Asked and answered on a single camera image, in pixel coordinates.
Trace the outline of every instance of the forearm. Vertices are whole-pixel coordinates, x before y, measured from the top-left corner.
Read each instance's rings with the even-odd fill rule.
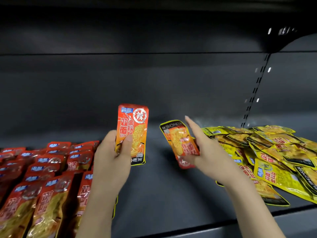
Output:
[[[240,231],[244,238],[285,237],[275,219],[247,176],[237,177],[226,190],[236,211]]]
[[[110,238],[114,203],[113,195],[91,193],[76,238]]]

